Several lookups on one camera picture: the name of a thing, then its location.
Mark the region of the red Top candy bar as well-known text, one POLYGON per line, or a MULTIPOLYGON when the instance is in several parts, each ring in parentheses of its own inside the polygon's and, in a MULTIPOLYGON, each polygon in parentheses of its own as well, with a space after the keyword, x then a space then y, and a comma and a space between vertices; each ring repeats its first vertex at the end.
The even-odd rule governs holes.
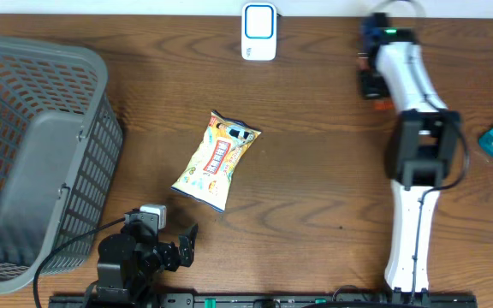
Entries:
POLYGON ((373 101, 373 107, 375 110, 394 110, 394 104, 391 99, 377 99, 373 101))

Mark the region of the yellow snack bag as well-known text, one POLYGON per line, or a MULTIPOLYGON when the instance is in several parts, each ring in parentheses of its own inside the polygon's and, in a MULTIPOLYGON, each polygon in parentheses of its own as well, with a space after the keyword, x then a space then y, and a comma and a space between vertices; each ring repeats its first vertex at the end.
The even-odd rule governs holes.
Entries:
POLYGON ((199 147, 171 189, 225 211, 235 168, 260 134, 213 110, 199 147))

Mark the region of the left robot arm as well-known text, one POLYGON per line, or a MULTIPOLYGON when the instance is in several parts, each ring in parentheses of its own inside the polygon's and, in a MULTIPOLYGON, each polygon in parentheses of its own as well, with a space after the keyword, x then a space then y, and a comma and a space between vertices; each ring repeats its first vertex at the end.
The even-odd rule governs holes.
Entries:
POLYGON ((151 287, 157 274, 175 272, 194 261, 199 226, 179 235, 179 243, 158 239, 158 224, 126 222, 118 234, 98 246, 98 279, 86 290, 83 307, 159 307, 151 287))

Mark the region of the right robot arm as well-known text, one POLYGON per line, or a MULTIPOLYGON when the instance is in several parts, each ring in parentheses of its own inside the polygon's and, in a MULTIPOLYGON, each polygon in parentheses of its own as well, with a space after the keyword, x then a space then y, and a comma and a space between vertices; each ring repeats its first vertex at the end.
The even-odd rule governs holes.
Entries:
POLYGON ((435 91, 413 29, 393 27, 384 12, 376 12, 362 20, 361 39, 361 93, 389 98, 397 114, 384 153, 394 200, 384 279, 392 291, 415 298, 429 289, 432 217, 461 142, 460 115, 435 91))

